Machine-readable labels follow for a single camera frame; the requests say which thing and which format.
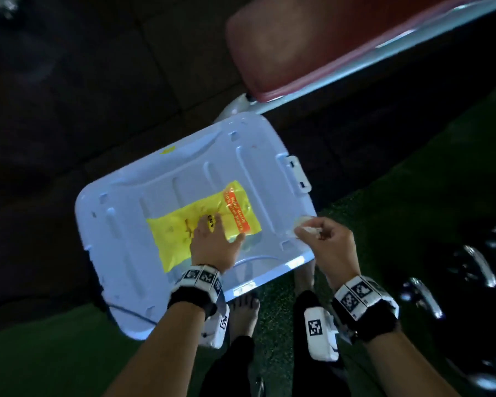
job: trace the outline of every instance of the artificial grass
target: artificial grass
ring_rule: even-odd
[[[321,214],[354,231],[362,271],[393,294],[409,275],[433,291],[425,260],[430,243],[459,241],[462,223],[496,217],[496,90],[383,178]],[[320,299],[329,300],[319,275],[317,288]],[[292,274],[258,292],[262,308],[254,335],[255,367],[269,396],[290,395]],[[403,306],[401,317],[416,346],[462,395],[482,395],[435,350],[423,312]],[[0,396],[100,395],[138,346],[92,305],[15,326],[0,332]],[[340,346],[354,395],[383,395],[363,347]],[[190,395],[198,394],[207,368],[220,354],[199,350]]]

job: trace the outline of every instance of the leg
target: leg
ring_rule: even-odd
[[[230,305],[231,346],[206,374],[201,397],[216,396],[220,390],[234,390],[238,397],[250,397],[248,367],[253,360],[252,335],[259,306],[259,300],[249,294],[241,295]]]
[[[328,363],[311,358],[307,345],[304,312],[309,307],[319,307],[314,288],[314,262],[297,268],[294,272],[296,284],[296,302],[293,308],[294,334],[294,374],[292,397],[305,395],[337,395],[350,396],[347,378],[340,358],[337,362]]]

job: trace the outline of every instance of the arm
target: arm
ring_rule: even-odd
[[[215,219],[213,232],[207,216],[200,219],[191,243],[192,264],[211,265],[224,273],[235,264],[245,236],[239,234],[228,242],[220,216]],[[204,310],[189,302],[169,307],[105,397],[186,396],[204,320]]]
[[[347,227],[327,218],[312,218],[303,226],[322,228],[321,239],[301,227],[295,233],[311,247],[333,291],[360,274],[353,233]],[[381,334],[365,347],[390,397],[459,397],[402,332]]]

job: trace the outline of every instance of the red cushion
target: red cushion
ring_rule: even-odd
[[[258,101],[295,92],[406,30],[472,0],[254,0],[226,40]]]

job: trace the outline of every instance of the plastic storage bin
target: plastic storage bin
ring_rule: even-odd
[[[238,262],[223,276],[229,301],[313,258],[292,235],[299,216],[315,215],[311,186],[264,117],[235,115],[81,191],[76,201],[81,240],[104,300],[128,311],[110,308],[123,333],[133,339],[150,334],[173,284],[190,265],[188,259],[164,272],[146,219],[220,192],[233,180],[246,190],[262,231],[246,238]]]

